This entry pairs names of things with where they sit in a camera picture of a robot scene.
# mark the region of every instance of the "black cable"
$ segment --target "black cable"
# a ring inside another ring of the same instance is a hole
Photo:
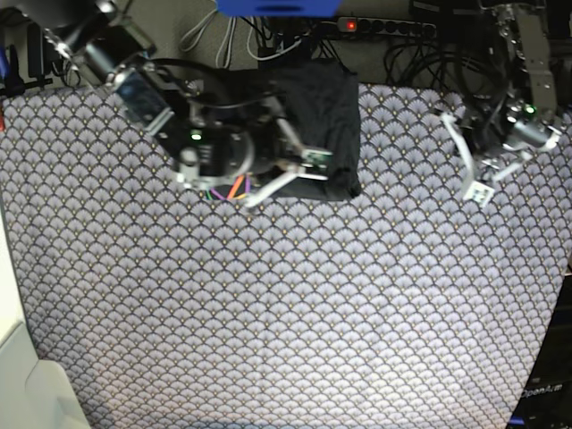
[[[210,78],[213,78],[221,82],[219,73],[215,69],[209,67],[208,65],[195,63],[194,61],[189,61],[189,60],[180,60],[177,58],[157,58],[151,61],[157,65],[166,65],[168,67],[181,67],[183,69],[194,70],[196,72],[200,72]]]
[[[268,23],[266,22],[266,18],[265,18],[264,16],[260,16],[260,17],[258,17],[258,19],[260,20],[260,25],[261,25],[261,27],[262,27],[262,28],[261,28],[261,31],[262,31],[262,34],[264,35],[264,39],[265,39],[266,41],[272,40],[272,39],[274,38],[274,36],[275,36],[274,30],[270,27],[270,24],[268,24]],[[258,26],[258,24],[257,24],[257,22],[256,22],[256,21],[257,21],[257,18],[256,18],[256,17],[255,17],[254,21],[255,21],[255,25]]]
[[[456,59],[454,57],[446,57],[445,60],[443,61],[439,56],[435,57],[435,55],[433,55],[433,57],[429,57],[428,61],[424,62],[424,63],[420,63],[417,67],[416,70],[414,70],[414,72],[411,72],[409,76],[407,76],[405,79],[408,80],[414,80],[420,73],[424,72],[425,69],[429,70],[429,72],[431,72],[432,74],[434,73],[434,71],[431,70],[431,67],[437,63],[442,64],[443,67],[445,67],[445,72],[447,74],[449,74],[449,71],[447,71],[447,64],[449,63],[455,63]],[[478,73],[480,75],[482,75],[483,77],[488,78],[488,76],[486,75],[486,73],[484,72],[483,69],[478,69],[475,65],[471,65],[468,64],[466,66],[466,68],[468,68],[470,71]],[[452,76],[453,82],[455,84],[458,85],[457,80],[454,78],[454,76]],[[447,84],[445,82],[443,82],[443,88],[446,89],[447,91],[450,91],[449,86],[447,86]]]
[[[59,70],[57,70],[57,69],[55,68],[55,64],[54,64],[54,63],[52,63],[52,73],[54,74],[54,76],[55,76],[56,78],[60,78],[60,79],[62,78],[62,76],[65,75],[65,72],[64,72],[64,71],[59,71]]]
[[[504,102],[506,99],[507,99],[507,92],[505,91],[503,97],[500,98],[496,107],[492,110],[491,114],[489,115],[487,120],[484,122],[483,130],[485,130],[485,131],[489,130],[489,128],[491,127],[491,124],[493,124],[494,120],[499,116],[499,113],[501,112],[501,109],[504,106]]]
[[[409,43],[399,44],[399,45],[390,46],[385,51],[385,55],[383,56],[383,68],[385,69],[386,81],[389,85],[393,84],[393,66],[395,64],[395,59],[393,59],[391,65],[389,64],[388,60],[390,58],[390,54],[394,51],[400,50],[400,52],[396,54],[396,56],[399,56],[406,47],[410,47],[410,46],[412,46],[412,45]]]
[[[440,91],[448,91],[450,92],[450,87],[445,83],[445,74],[447,71],[447,64],[444,60],[444,52],[440,52],[439,53],[441,55],[440,58],[440,64],[439,64],[439,68],[436,71],[433,71],[433,69],[431,68],[433,65],[430,64],[428,66],[426,66],[426,69],[431,73],[431,75],[433,76],[433,79],[431,80],[431,88],[435,89],[435,85],[437,84],[437,82],[439,82],[439,90]],[[423,48],[421,48],[421,56],[422,56],[422,63],[427,63],[427,56],[423,53]],[[418,76],[419,73],[415,74],[411,79],[413,82],[413,79]]]
[[[421,54],[421,47],[423,46],[423,41],[422,41],[422,40],[418,40],[417,43],[416,43],[416,46],[417,46],[417,50],[415,51],[415,53],[414,53],[413,56],[411,57],[411,61],[409,61],[408,66],[407,66],[407,67],[405,68],[405,70],[401,73],[402,76],[405,76],[405,75],[408,73],[409,69],[410,69],[411,67],[413,67],[413,65],[415,64],[417,57]]]
[[[247,20],[246,18],[240,17],[240,19],[246,22],[257,33],[258,45],[266,47],[266,37],[265,34],[260,30],[260,28],[257,25],[253,24],[252,22],[250,22],[249,20]]]
[[[318,43],[320,46],[321,54],[324,56],[324,58],[333,58],[332,51],[330,51],[330,49],[328,48],[328,46],[326,46],[323,40],[320,40]]]
[[[128,0],[127,4],[125,5],[125,7],[123,8],[123,14],[126,15],[127,13],[129,13],[130,8],[133,6],[133,1],[134,0]]]
[[[81,74],[79,71],[73,70],[71,62],[65,63],[65,65],[63,66],[63,71],[57,71],[54,65],[52,64],[52,72],[54,73],[55,76],[58,76],[62,81],[62,83],[68,88],[75,88],[81,85],[82,82]],[[75,75],[77,83],[72,83],[71,77],[73,75]]]
[[[465,99],[465,103],[467,103],[467,105],[475,112],[481,114],[481,117],[484,118],[483,109],[479,105],[479,102],[473,93],[469,90],[467,80],[465,79],[465,72],[463,71],[463,45],[461,43],[457,44],[457,48],[455,49],[455,58],[455,76],[457,77],[458,89]]]
[[[333,43],[331,40],[326,40],[326,44],[330,46],[331,50],[333,51],[333,54],[335,56],[335,58],[338,60],[338,63],[340,63],[341,67],[348,71],[348,67],[346,67],[346,64],[343,63],[343,61],[341,60],[340,56],[338,55],[338,51],[336,50],[336,48],[333,46]]]
[[[268,97],[272,97],[274,95],[275,94],[264,94],[260,97],[251,98],[249,100],[241,101],[239,103],[235,103],[235,104],[231,104],[231,105],[212,105],[209,103],[203,103],[200,99],[196,99],[196,98],[194,98],[193,101],[195,103],[197,103],[198,105],[202,105],[203,107],[208,107],[209,109],[234,110],[234,109],[240,109],[241,107],[246,107],[248,105],[256,105],[256,104],[266,100]]]
[[[176,58],[159,58],[159,59],[152,60],[152,62],[154,64],[157,64],[157,65],[171,66],[171,67],[182,67],[185,69],[190,69],[190,70],[194,70],[197,72],[201,72],[205,76],[214,79],[217,84],[222,86],[222,88],[226,88],[222,78],[217,73],[217,71],[215,69],[208,67],[207,65],[204,65],[201,63],[195,63],[195,62],[188,61],[188,60],[180,60],[180,59],[176,59]],[[252,99],[241,101],[238,103],[219,104],[219,105],[209,104],[209,103],[203,102],[202,100],[200,100],[198,98],[193,98],[193,101],[199,105],[202,105],[204,107],[208,107],[210,109],[232,110],[232,109],[238,109],[241,107],[246,107],[248,105],[254,105],[254,104],[260,103],[261,101],[264,101],[268,97],[272,97],[274,95],[275,94],[272,94],[272,93],[266,93],[260,97],[252,98]]]
[[[441,91],[443,90],[443,86],[445,86],[445,75],[447,74],[447,64],[445,63],[445,46],[443,35],[441,31],[437,32],[437,40],[439,44],[439,53],[441,54],[441,65],[439,66],[439,70],[437,72],[440,73],[440,82],[441,82]]]

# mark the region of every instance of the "white cable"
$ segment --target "white cable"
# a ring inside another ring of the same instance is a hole
[[[212,22],[217,13],[218,13],[217,9],[214,9],[213,11],[209,12],[206,15],[206,17],[202,19],[201,22],[199,22],[195,27],[193,27],[183,35],[181,41],[179,42],[179,49],[182,52],[189,52],[192,51],[195,47],[197,47],[198,42],[200,42],[200,39],[203,37],[203,33],[205,32],[206,27],[208,27],[208,24]],[[190,42],[191,40],[192,42],[190,43],[190,45],[185,46],[185,44],[187,42]]]
[[[179,42],[179,49],[182,52],[190,52],[195,49],[200,42],[201,38],[205,34],[207,27],[213,21],[215,16],[218,14],[218,3],[216,0],[210,0],[214,3],[214,10],[209,12],[205,18],[203,18],[195,27],[187,31],[181,41]],[[226,27],[226,33],[224,34],[223,42],[221,43],[218,51],[216,52],[216,58],[214,63],[217,68],[228,69],[231,66],[232,58],[232,43],[234,40],[234,34],[236,32],[236,24],[238,19],[236,17],[230,18],[229,23]]]
[[[232,41],[234,40],[236,22],[237,18],[231,18],[229,20],[229,24],[226,27],[226,33],[224,34],[223,42],[221,43],[221,46],[218,48],[218,52],[216,53],[216,59],[214,60],[214,63],[216,64],[216,67],[219,69],[221,68],[228,69],[231,66]],[[223,53],[225,48],[226,51],[224,52],[224,57],[223,57],[224,63],[220,64],[221,54]]]
[[[250,22],[254,25],[255,24],[254,18],[250,18]],[[250,27],[250,32],[248,33],[248,39],[247,39],[247,50],[248,50],[248,54],[257,61],[275,60],[276,58],[280,58],[281,56],[287,54],[288,52],[296,49],[302,43],[302,40],[298,40],[296,43],[294,43],[294,45],[288,47],[287,49],[284,49],[283,51],[281,51],[277,54],[260,57],[260,56],[254,55],[252,50],[250,49],[250,42],[252,41],[253,33],[254,33],[254,28]]]
[[[471,155],[471,151],[468,148],[467,141],[460,135],[457,130],[455,130],[455,122],[457,118],[450,114],[442,114],[441,121],[445,126],[445,129],[449,132],[451,138],[455,142],[457,146],[458,153],[461,155],[461,159],[463,163],[467,167],[467,176],[470,177],[471,181],[475,179],[476,175],[476,168],[475,168],[475,161],[473,160],[473,156]]]

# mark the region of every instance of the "black cloth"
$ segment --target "black cloth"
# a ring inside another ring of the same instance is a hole
[[[569,0],[547,0],[548,27],[551,38],[565,39],[570,37],[570,14],[572,2]]]
[[[230,71],[225,79],[237,82],[231,89],[236,99],[252,97],[252,92],[271,81],[306,146],[333,153],[328,181],[296,179],[277,197],[344,201],[361,192],[358,179],[361,120],[358,108],[357,75],[344,70],[334,60],[314,60],[290,67],[262,71]],[[278,169],[258,176],[261,183],[280,174]]]

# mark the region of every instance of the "white surface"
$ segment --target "white surface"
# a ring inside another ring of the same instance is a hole
[[[4,219],[0,216],[0,343],[16,324],[24,321],[20,294],[6,242]]]
[[[89,429],[65,372],[38,360],[24,324],[0,345],[0,427]]]

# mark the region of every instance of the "patterned tablecloth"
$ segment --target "patterned tablecloth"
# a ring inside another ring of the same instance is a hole
[[[93,427],[504,427],[571,250],[572,147],[481,209],[441,104],[362,86],[363,195],[254,214],[180,189],[116,97],[4,105],[29,328]]]

